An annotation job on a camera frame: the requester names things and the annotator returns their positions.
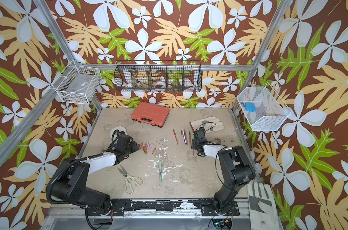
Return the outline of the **pink marker pen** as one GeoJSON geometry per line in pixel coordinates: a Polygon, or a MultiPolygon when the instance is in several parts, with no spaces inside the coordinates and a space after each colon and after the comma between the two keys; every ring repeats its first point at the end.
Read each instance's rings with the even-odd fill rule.
{"type": "Polygon", "coordinates": [[[181,133],[182,142],[183,142],[183,144],[185,145],[185,144],[186,144],[186,141],[185,141],[185,137],[184,137],[183,130],[180,130],[180,133],[181,133]]]}

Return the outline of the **red gel pen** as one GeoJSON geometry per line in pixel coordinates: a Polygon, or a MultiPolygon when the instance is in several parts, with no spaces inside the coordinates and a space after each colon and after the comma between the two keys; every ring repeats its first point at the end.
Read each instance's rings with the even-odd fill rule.
{"type": "Polygon", "coordinates": [[[175,140],[176,140],[176,144],[179,145],[179,142],[178,142],[178,139],[177,139],[177,136],[176,136],[176,131],[173,129],[173,134],[174,134],[174,137],[175,137],[175,140]]]}

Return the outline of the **light green pen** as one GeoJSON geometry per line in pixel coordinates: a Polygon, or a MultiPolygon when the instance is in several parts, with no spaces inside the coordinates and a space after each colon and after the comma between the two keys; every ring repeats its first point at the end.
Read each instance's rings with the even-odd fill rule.
{"type": "Polygon", "coordinates": [[[162,182],[162,161],[159,160],[159,181],[162,182]]]}

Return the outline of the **brown white marker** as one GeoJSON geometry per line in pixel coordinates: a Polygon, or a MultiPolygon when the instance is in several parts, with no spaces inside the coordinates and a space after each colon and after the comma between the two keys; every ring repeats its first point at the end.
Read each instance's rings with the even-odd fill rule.
{"type": "Polygon", "coordinates": [[[188,145],[185,130],[182,129],[182,130],[181,130],[181,133],[182,133],[183,143],[184,143],[185,145],[188,145]]]}

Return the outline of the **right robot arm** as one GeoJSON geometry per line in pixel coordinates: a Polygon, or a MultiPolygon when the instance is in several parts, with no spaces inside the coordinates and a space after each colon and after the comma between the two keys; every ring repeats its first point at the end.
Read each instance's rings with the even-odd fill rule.
{"type": "Polygon", "coordinates": [[[242,146],[225,146],[208,141],[206,130],[199,127],[193,132],[191,148],[200,157],[213,157],[220,164],[222,187],[214,195],[213,205],[217,213],[235,209],[234,198],[239,191],[256,177],[249,157],[242,146]]]}

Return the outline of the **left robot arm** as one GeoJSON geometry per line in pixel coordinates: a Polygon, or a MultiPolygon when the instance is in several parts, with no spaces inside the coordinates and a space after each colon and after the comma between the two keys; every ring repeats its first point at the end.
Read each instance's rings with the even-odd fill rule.
{"type": "Polygon", "coordinates": [[[110,211],[110,196],[86,186],[88,176],[107,167],[115,166],[138,150],[138,144],[124,131],[116,129],[112,142],[101,153],[72,159],[66,158],[46,186],[50,204],[72,204],[90,208],[99,214],[110,211]]]}

